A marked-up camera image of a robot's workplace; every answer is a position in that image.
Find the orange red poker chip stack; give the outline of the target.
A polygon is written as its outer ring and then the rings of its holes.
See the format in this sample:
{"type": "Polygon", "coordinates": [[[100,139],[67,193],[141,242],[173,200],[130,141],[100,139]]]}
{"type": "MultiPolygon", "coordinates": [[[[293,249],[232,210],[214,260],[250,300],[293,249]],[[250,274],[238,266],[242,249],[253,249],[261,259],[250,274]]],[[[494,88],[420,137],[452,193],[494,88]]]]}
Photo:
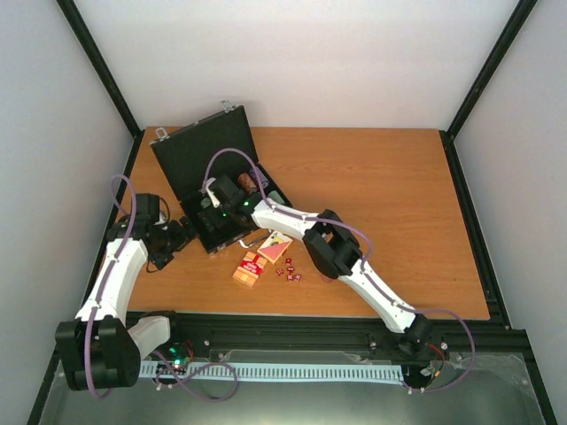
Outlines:
{"type": "Polygon", "coordinates": [[[258,186],[253,178],[247,174],[242,173],[237,177],[238,184],[243,188],[246,194],[251,195],[258,192],[258,186]]]}

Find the ace of spades card box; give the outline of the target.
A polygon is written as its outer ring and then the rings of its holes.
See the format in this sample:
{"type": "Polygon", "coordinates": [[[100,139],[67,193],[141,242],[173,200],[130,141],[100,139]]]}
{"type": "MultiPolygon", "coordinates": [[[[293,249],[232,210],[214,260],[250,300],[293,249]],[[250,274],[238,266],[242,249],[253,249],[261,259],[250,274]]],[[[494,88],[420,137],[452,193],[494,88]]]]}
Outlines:
{"type": "Polygon", "coordinates": [[[287,235],[273,231],[257,249],[257,253],[271,264],[275,264],[292,244],[287,235]]]}

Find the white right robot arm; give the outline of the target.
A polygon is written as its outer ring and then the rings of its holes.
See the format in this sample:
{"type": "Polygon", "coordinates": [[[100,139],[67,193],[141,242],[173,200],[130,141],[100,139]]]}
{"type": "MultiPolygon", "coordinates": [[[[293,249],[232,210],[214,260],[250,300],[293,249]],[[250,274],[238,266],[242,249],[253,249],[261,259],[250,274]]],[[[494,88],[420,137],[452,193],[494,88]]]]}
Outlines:
{"type": "Polygon", "coordinates": [[[242,200],[208,197],[213,207],[241,224],[275,230],[301,241],[321,274],[349,286],[378,313],[403,354],[415,357],[427,345],[431,322],[373,270],[358,241],[361,233],[333,211],[303,212],[258,194],[242,200]]]}

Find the green yellow poker chip stack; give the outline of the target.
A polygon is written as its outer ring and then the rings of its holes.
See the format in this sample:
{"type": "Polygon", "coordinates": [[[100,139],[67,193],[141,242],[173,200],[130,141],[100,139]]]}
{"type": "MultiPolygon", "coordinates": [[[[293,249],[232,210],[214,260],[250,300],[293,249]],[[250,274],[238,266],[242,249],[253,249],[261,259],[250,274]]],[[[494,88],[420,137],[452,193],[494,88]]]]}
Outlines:
{"type": "Polygon", "coordinates": [[[207,209],[213,206],[212,200],[209,197],[205,197],[201,200],[200,206],[202,209],[207,209]]]}

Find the purple poker chip stack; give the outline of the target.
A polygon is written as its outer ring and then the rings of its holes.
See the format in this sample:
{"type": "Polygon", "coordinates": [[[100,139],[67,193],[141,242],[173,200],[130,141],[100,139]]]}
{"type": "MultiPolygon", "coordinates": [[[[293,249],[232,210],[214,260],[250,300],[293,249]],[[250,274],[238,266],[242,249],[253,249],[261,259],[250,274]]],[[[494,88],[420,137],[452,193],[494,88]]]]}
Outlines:
{"type": "Polygon", "coordinates": [[[267,190],[270,185],[270,179],[263,173],[260,167],[251,168],[249,171],[253,182],[258,186],[258,188],[263,188],[267,190]]]}

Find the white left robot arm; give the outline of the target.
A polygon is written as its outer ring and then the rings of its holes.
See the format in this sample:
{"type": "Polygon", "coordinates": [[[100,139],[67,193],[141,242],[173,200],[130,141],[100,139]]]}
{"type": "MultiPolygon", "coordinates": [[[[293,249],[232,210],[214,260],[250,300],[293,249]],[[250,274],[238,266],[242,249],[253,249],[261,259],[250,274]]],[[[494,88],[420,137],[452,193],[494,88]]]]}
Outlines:
{"type": "Polygon", "coordinates": [[[163,269],[197,232],[189,220],[114,223],[106,234],[103,264],[95,284],[71,321],[59,323],[56,346],[71,390],[131,387],[143,358],[154,349],[171,357],[184,346],[184,334],[170,316],[152,314],[126,326],[128,303],[136,279],[147,264],[163,269]]]}

